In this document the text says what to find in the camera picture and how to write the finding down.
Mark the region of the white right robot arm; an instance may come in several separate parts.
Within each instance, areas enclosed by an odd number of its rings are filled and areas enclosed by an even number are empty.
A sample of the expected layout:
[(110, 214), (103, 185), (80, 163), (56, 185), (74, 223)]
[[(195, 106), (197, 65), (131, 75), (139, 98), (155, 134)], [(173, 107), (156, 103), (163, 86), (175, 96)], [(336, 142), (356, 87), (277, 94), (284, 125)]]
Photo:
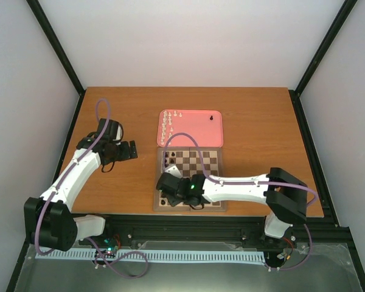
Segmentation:
[(245, 178), (205, 174), (184, 178), (173, 165), (161, 174), (156, 190), (171, 206), (180, 203), (201, 206), (221, 201), (266, 205), (271, 212), (265, 218), (263, 232), (272, 238), (282, 238), (290, 227), (307, 220), (307, 186), (277, 167), (271, 168), (268, 174)]

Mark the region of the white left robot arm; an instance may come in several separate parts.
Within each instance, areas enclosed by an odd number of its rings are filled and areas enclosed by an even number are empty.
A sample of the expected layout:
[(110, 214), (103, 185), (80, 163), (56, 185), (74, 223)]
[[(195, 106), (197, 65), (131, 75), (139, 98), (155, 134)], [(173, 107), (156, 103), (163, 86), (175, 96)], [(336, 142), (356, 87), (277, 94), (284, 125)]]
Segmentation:
[(94, 237), (101, 245), (113, 241), (114, 229), (100, 215), (72, 215), (72, 207), (90, 176), (105, 166), (137, 158), (134, 141), (123, 140), (123, 127), (115, 120), (100, 119), (96, 131), (76, 146), (68, 166), (38, 198), (24, 203), (26, 239), (37, 254), (68, 251), (75, 242)]

